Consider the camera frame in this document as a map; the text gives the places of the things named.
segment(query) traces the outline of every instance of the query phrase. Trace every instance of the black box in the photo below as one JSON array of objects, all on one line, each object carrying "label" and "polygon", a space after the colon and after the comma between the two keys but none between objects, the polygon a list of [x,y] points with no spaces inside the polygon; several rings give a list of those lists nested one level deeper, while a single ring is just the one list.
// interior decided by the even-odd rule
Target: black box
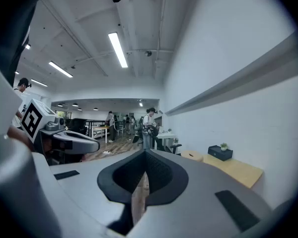
[{"label": "black box", "polygon": [[221,161],[226,161],[232,158],[233,151],[228,149],[226,151],[222,151],[219,146],[214,145],[209,147],[208,154],[214,156],[215,158],[218,158]]}]

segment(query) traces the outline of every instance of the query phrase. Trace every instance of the fluorescent light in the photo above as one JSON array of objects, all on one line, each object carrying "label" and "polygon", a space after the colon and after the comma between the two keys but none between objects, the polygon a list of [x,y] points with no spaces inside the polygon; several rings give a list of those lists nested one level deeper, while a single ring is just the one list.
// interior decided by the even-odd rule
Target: fluorescent light
[{"label": "fluorescent light", "polygon": [[52,61],[49,62],[49,65],[51,65],[52,67],[54,67],[55,69],[57,69],[58,71],[60,71],[61,73],[65,74],[67,77],[73,77],[72,75],[70,75],[69,73],[67,73],[65,70],[63,70],[62,68],[58,67],[55,63],[53,63]]},{"label": "fluorescent light", "polygon": [[118,39],[118,34],[117,33],[111,33],[111,34],[108,34],[108,37],[111,41],[111,44],[114,47],[114,50],[116,52],[116,55],[118,57],[118,60],[120,62],[121,67],[122,68],[128,68],[126,59],[124,57],[123,50],[121,48],[121,45],[120,45],[120,42],[119,42],[119,39]]},{"label": "fluorescent light", "polygon": [[31,79],[31,81],[33,81],[33,82],[35,82],[35,83],[37,83],[37,84],[43,85],[43,86],[47,86],[46,84],[43,84],[43,83],[41,83],[41,82],[39,82],[39,81],[36,81],[36,80],[34,80],[34,79]]}]

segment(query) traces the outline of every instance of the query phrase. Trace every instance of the wooden floor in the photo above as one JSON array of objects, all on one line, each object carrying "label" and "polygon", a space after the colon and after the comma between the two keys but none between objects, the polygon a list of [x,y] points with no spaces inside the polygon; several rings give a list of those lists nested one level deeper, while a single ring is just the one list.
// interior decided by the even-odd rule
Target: wooden floor
[{"label": "wooden floor", "polygon": [[[133,135],[119,135],[116,137],[115,142],[107,144],[105,143],[105,138],[97,139],[100,143],[100,149],[95,153],[85,154],[83,161],[92,161],[102,158],[107,158],[116,154],[128,152],[128,151],[138,151],[142,148],[142,144],[139,146],[137,143],[133,144]],[[104,154],[104,151],[110,151],[110,154]],[[149,195],[149,182],[146,173],[140,180],[137,188],[132,195],[132,215],[134,225],[139,221],[142,215],[145,213],[145,199]]]},{"label": "wooden floor", "polygon": [[[89,153],[85,154],[84,161],[92,161],[97,159],[102,159],[105,157],[109,157],[112,155],[125,153],[131,150],[137,151],[142,148],[142,145],[137,145],[136,143],[133,144],[133,135],[127,135],[124,133],[124,135],[119,134],[119,136],[116,136],[115,142],[109,143],[109,140],[111,137],[109,136],[107,138],[107,144],[105,143],[105,138],[98,138],[97,141],[100,143],[100,149],[95,153]],[[111,152],[110,154],[104,154],[104,151]]]}]

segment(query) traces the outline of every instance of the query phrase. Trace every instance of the ceiling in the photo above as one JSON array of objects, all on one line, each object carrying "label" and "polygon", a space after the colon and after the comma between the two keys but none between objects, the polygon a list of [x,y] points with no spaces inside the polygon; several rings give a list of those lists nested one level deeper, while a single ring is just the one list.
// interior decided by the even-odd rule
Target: ceiling
[{"label": "ceiling", "polygon": [[[139,99],[85,99],[85,100],[70,100],[64,101],[63,107],[68,110],[76,111],[81,108],[83,111],[93,111],[94,108],[98,108],[99,111],[123,112],[132,111],[134,109],[148,109],[158,106],[158,100],[147,99],[141,100],[143,107],[139,105]],[[58,108],[59,102],[52,102],[52,108]],[[72,104],[77,103],[79,107],[73,107]]]},{"label": "ceiling", "polygon": [[[31,49],[22,53],[17,70],[48,86],[69,79],[51,67],[50,61],[73,77],[162,80],[189,2],[39,0],[30,26]],[[118,33],[128,68],[120,66],[114,53],[108,38],[112,32]],[[145,56],[146,50],[151,50],[150,57]]]}]

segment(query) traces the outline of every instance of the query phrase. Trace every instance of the box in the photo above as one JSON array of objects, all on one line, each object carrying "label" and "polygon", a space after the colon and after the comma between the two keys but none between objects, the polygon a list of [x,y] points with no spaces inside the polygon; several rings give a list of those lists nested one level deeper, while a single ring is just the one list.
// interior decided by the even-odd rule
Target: box
[{"label": "box", "polygon": [[226,161],[232,158],[233,151],[228,149],[226,151],[222,151],[219,146],[214,145],[209,147],[208,154],[214,156],[215,158],[218,158],[221,161]]},{"label": "box", "polygon": [[20,125],[31,142],[34,143],[38,131],[49,121],[55,121],[56,114],[43,102],[32,99],[26,109]]}]

